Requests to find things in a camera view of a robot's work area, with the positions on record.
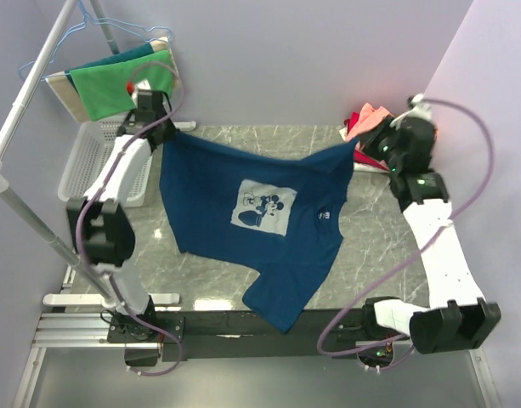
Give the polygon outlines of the blue t shirt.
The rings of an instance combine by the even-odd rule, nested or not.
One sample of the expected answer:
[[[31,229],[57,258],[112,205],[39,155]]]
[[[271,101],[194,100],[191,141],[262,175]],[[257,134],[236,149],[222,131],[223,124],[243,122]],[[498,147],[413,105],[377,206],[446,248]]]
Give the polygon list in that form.
[[[256,270],[242,301],[287,332],[338,254],[353,172],[351,143],[283,160],[180,132],[163,146],[159,188],[178,249]]]

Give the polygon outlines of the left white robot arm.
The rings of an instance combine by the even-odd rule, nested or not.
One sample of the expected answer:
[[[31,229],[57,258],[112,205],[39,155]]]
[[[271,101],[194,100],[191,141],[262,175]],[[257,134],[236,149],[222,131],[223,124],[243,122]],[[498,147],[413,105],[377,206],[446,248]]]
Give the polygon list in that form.
[[[114,325],[127,328],[140,342],[157,334],[158,321],[151,295],[130,264],[136,239],[124,205],[144,164],[176,134],[171,113],[166,92],[138,89],[136,106],[118,128],[99,176],[66,204],[74,246],[109,291]]]

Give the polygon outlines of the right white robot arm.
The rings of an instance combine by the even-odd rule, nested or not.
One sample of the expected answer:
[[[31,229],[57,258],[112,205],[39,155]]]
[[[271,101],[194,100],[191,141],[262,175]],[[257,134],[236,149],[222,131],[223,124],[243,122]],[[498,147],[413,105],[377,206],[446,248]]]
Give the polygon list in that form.
[[[429,290],[426,308],[395,297],[367,300],[362,332],[379,339],[392,329],[409,337],[421,354],[479,348],[501,320],[501,310],[486,301],[468,268],[450,195],[430,166],[435,126],[419,117],[395,125],[387,117],[358,138],[361,151],[388,166],[391,191],[422,251]]]

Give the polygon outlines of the white rack foot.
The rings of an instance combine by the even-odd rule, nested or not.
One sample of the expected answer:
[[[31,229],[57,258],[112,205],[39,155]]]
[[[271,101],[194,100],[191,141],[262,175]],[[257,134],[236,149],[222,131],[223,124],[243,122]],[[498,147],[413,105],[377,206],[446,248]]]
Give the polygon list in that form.
[[[193,131],[197,127],[197,123],[195,121],[187,121],[187,122],[173,122],[173,125],[179,130],[183,132]]]

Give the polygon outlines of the white folded t shirt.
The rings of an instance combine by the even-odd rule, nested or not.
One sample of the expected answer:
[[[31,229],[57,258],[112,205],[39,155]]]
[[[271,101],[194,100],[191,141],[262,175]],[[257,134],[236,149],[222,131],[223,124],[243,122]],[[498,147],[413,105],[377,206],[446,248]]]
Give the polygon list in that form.
[[[354,170],[365,173],[388,173],[386,165],[367,156],[358,147],[354,149]]]

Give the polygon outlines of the salmon folded t shirt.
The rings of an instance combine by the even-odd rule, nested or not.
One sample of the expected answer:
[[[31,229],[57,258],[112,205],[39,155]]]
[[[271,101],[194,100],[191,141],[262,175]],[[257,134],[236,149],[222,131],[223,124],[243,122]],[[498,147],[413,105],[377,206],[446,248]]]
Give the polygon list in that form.
[[[358,121],[349,131],[351,138],[359,134],[369,132],[377,127],[386,117],[392,117],[392,113],[383,106],[375,108],[369,103],[365,103],[359,113]]]

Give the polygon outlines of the green towel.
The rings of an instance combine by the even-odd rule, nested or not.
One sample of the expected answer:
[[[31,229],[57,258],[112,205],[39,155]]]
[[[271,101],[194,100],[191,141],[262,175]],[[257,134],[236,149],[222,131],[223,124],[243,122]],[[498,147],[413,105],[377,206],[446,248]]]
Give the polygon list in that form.
[[[171,95],[175,73],[169,53],[159,51],[128,61],[77,68],[70,76],[88,120],[96,122],[137,106],[128,92],[131,84],[146,81],[150,89]]]

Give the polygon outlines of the teal towel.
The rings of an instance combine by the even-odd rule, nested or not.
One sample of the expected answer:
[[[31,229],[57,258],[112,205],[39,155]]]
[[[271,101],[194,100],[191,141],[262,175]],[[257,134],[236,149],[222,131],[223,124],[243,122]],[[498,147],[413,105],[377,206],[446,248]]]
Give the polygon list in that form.
[[[150,45],[150,43],[145,43],[139,47],[132,48],[128,51],[125,51],[125,52],[122,52],[119,54],[114,54],[112,56],[109,56],[109,57],[106,57],[103,59],[98,59],[98,60],[89,62],[87,64],[80,65],[76,68],[67,70],[67,71],[65,71],[65,77],[68,80],[69,84],[74,89],[76,89],[76,85],[71,77],[71,71],[83,69],[83,68],[95,67],[95,66],[114,65],[114,64],[118,64],[118,63],[123,63],[123,62],[127,62],[130,60],[135,60],[138,58],[145,57],[147,55],[153,54],[154,52],[155,51],[154,51],[153,47]]]

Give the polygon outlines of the white plastic laundry basket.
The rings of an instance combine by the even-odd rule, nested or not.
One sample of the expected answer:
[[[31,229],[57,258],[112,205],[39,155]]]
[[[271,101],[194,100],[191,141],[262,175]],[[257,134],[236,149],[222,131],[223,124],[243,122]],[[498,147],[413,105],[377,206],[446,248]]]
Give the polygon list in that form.
[[[110,116],[80,126],[59,183],[57,195],[61,201],[83,196],[99,176],[113,150],[123,119],[124,115]]]

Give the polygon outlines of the white clothes rack pole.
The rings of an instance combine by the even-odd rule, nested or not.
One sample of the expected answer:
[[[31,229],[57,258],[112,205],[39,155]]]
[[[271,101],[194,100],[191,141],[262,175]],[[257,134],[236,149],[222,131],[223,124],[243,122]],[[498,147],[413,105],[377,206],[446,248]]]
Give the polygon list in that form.
[[[63,37],[65,28],[77,6],[74,0],[66,0],[60,10],[44,44],[34,61],[33,67],[23,82],[20,91],[15,98],[11,109],[0,129],[0,199],[18,215],[27,225],[35,231],[42,240],[51,247],[70,268],[93,286],[104,301],[112,302],[110,291],[102,280],[57,236],[38,215],[19,197],[10,187],[8,180],[2,175],[3,157],[7,152],[12,138],[18,129],[38,84],[42,79],[48,62],[57,48],[59,40]]]

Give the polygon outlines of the black base beam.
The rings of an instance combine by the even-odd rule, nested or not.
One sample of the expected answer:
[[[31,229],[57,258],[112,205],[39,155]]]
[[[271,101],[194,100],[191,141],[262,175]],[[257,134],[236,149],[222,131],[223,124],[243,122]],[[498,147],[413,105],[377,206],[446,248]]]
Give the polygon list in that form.
[[[184,360],[210,358],[251,358],[251,357],[298,357],[317,353],[317,340],[337,309],[309,309],[303,311],[293,327],[282,333],[252,311],[158,311],[156,325],[173,334],[184,347]],[[157,346],[160,335],[146,332],[132,334],[137,323],[126,327],[111,318],[107,342],[111,345],[132,343]],[[365,323],[361,309],[352,309],[331,329],[323,343],[323,348],[340,351],[354,348],[359,343],[386,340],[397,336],[388,328]],[[175,361],[178,346],[174,340],[163,336],[162,361]]]

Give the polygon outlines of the aluminium rail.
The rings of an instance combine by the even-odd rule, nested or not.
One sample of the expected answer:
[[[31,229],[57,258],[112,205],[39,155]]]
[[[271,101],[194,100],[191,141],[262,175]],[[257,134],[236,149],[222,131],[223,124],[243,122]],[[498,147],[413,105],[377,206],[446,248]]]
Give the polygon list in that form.
[[[142,329],[132,330],[132,334],[145,334],[146,332],[160,335],[160,344],[156,347],[153,345],[143,345],[132,343],[132,346],[140,346],[139,348],[131,348],[127,345],[109,344],[107,342],[107,334],[110,329],[111,318],[102,312],[98,313],[48,313],[43,314],[34,336],[33,344],[38,348],[87,348],[87,347],[123,347],[125,349],[160,349],[163,346],[163,336],[174,340],[178,346],[178,351],[184,352],[183,344],[173,334],[165,329],[164,335],[160,335],[155,331],[146,331]],[[390,337],[386,340],[378,340],[368,342],[376,347],[384,343],[394,343],[396,341],[411,341],[404,334],[397,333],[397,336]]]

